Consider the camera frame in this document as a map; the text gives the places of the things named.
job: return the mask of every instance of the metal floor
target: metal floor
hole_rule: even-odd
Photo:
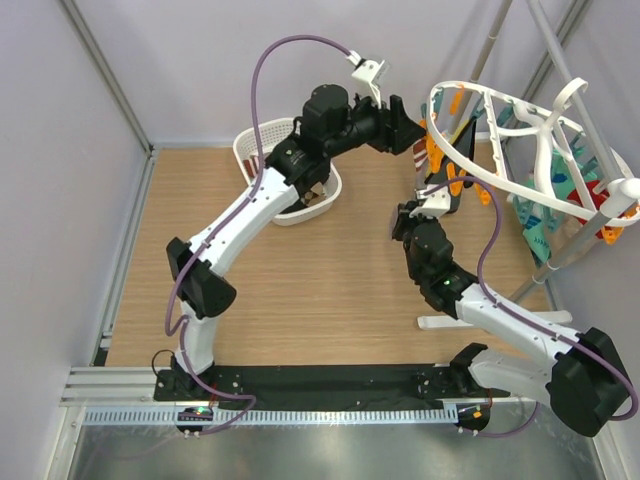
[[[497,403],[491,431],[513,428],[532,404]],[[69,478],[111,479],[604,479],[593,442],[542,409],[518,436],[459,435],[452,425],[236,428],[200,439],[175,438],[135,460],[173,427],[83,427]]]

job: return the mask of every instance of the white bracket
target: white bracket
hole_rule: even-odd
[[[275,168],[265,169],[260,185],[260,190],[253,200],[233,220],[229,221],[225,228],[211,240],[209,246],[199,257],[203,262],[211,262],[209,269],[216,275],[224,277],[235,258],[258,232],[277,214],[293,205],[299,198],[295,187],[287,185],[284,176]],[[211,225],[191,237],[189,242],[193,253],[205,242],[211,231],[246,200],[251,188],[251,185],[247,187]]]
[[[442,149],[442,151],[460,168],[468,172],[469,175],[473,175],[495,188],[505,190],[518,197],[525,198],[540,205],[547,206],[557,211],[564,212],[568,215],[583,219],[590,220],[597,210],[593,205],[589,191],[584,183],[584,179],[580,175],[579,168],[576,164],[575,158],[570,151],[567,151],[568,143],[566,136],[561,127],[565,127],[574,134],[584,134],[584,129],[581,125],[572,121],[571,119],[562,116],[564,111],[571,105],[572,96],[576,95],[579,91],[586,88],[587,83],[576,78],[569,82],[562,91],[557,95],[553,103],[553,111],[546,110],[537,105],[525,102],[519,98],[507,95],[488,87],[470,83],[470,82],[458,82],[458,81],[446,81],[441,82],[433,87],[430,94],[429,112],[426,117],[427,128],[434,142]],[[454,90],[477,93],[482,95],[484,99],[484,107],[487,112],[487,124],[490,130],[490,141],[493,148],[493,159],[495,162],[495,172],[491,172],[482,166],[474,163],[471,159],[465,157],[449,142],[449,139],[438,130],[435,123],[435,105],[437,96],[441,95],[443,91]],[[514,114],[520,120],[524,120],[531,125],[528,128],[508,129],[498,125],[494,103],[500,102],[500,104],[513,105]],[[529,188],[525,185],[520,185],[518,182],[509,179],[505,168],[505,159],[502,154],[501,142],[509,137],[524,137],[534,136],[537,139],[537,153],[535,159],[534,180],[536,188]],[[550,162],[553,149],[558,150],[565,163],[569,168],[576,189],[580,195],[583,205],[576,205],[572,202],[560,200],[556,198],[554,190],[551,185],[550,179]],[[628,165],[624,160],[612,150],[615,161],[620,166],[620,169],[627,176],[625,180],[633,180],[633,174],[628,168]],[[629,184],[627,188],[627,196],[635,199],[637,193],[637,187]],[[610,217],[606,211],[602,211],[611,220],[607,223],[609,227],[627,227],[640,220],[640,211],[629,217],[618,218],[618,216]]]
[[[500,337],[505,342],[527,355],[539,368],[551,369],[556,364],[556,355],[571,350],[565,342],[557,341],[557,336],[577,342],[577,332],[561,325],[545,321],[538,315],[509,301],[502,295],[489,289],[497,301],[526,318],[531,324],[553,333],[553,337],[542,334],[531,325],[518,321],[510,313],[498,308],[484,294],[478,284],[474,284],[462,293],[462,298],[456,302],[456,314],[475,327],[482,328]]]
[[[193,371],[199,375],[213,365],[213,341],[215,340],[220,316],[197,318],[196,312],[187,302],[181,302],[182,314],[187,315],[187,326],[184,334],[184,348],[189,356],[189,363]],[[187,364],[180,347],[175,351],[176,361],[186,372]]]
[[[353,51],[347,59],[352,63],[358,59],[358,63],[355,63],[356,69],[351,74],[351,78],[356,81],[356,90],[358,94],[365,97],[370,96],[376,107],[382,107],[379,83],[382,76],[389,69],[389,64],[384,60],[381,60],[380,62],[376,62],[375,60],[365,60],[360,64],[360,61],[362,60],[360,55]]]
[[[416,190],[416,200],[420,205],[409,213],[410,217],[424,215],[425,217],[440,218],[451,209],[451,195],[448,189],[441,188],[437,192],[425,195],[434,188],[435,185],[427,185],[424,189]]]
[[[567,325],[573,320],[571,313],[566,310],[535,312],[534,314],[544,321],[551,322],[556,325]],[[439,328],[477,328],[470,323],[463,322],[462,320],[456,320],[448,315],[424,315],[418,317],[418,327],[420,330],[437,330]]]
[[[549,406],[549,392],[545,385],[551,381],[551,369],[539,367],[527,358],[512,357],[495,350],[483,350],[476,355],[469,373],[478,385],[518,392]]]

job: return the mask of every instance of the wooden floor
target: wooden floor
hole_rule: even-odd
[[[477,161],[489,155],[480,145]],[[402,246],[388,240],[392,209],[412,193],[411,157],[362,148],[335,164],[344,189],[331,210],[292,227],[269,225],[233,265],[227,280],[238,298],[218,330],[216,362],[447,362],[469,342],[509,349],[481,330],[417,328],[416,317],[433,311],[408,278]],[[108,365],[149,365],[157,350],[176,347],[177,339],[163,333],[172,286],[165,247],[174,236],[188,240],[199,232],[244,188],[231,149],[161,152]],[[495,216],[473,189],[463,195],[460,210],[442,223],[455,259],[475,271]],[[506,213],[486,278],[508,295],[531,274],[533,262],[515,216]],[[543,293],[538,290],[525,306],[546,309]]]

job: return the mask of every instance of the laundry basket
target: laundry basket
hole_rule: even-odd
[[[272,120],[270,122],[260,124],[260,136],[262,138],[262,146],[265,156],[268,153],[271,153],[273,147],[291,133],[292,128],[293,118],[280,118],[278,120]],[[258,146],[256,144],[253,128],[245,130],[236,137],[233,141],[233,153],[236,156],[236,161],[238,162],[242,176],[248,185],[251,183],[253,173],[251,169],[255,167],[252,163],[251,157],[258,154]],[[301,223],[306,220],[310,220],[313,217],[317,217],[321,213],[329,210],[342,190],[342,179],[340,178],[338,171],[333,166],[333,163],[331,164],[329,179],[323,185],[322,189],[325,196],[322,201],[315,205],[307,206],[297,212],[276,215],[273,219],[273,223],[281,226],[295,225],[296,223]]]

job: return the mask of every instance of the white wall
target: white wall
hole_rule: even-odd
[[[640,176],[640,3],[637,0],[593,2],[567,46],[575,76],[589,81],[584,100],[607,140]],[[545,83],[534,103],[551,105],[562,88],[557,74]],[[518,160],[517,153],[511,154]],[[576,326],[596,326],[613,338],[631,379],[640,387],[640,225],[627,229],[613,247],[599,245],[582,261],[555,276],[563,305],[572,311]],[[624,442],[630,478],[640,478],[640,416],[614,424]]]
[[[57,2],[0,2],[0,477],[43,478],[143,163]]]
[[[434,83],[466,80],[501,0],[78,0],[153,142],[230,143],[250,126],[254,64],[275,40],[313,33],[393,69],[385,96],[411,115]],[[555,23],[568,0],[544,2]],[[482,81],[521,93],[544,46],[514,1]],[[322,83],[350,85],[349,65],[324,46],[287,45],[265,65],[262,120],[297,115]]]

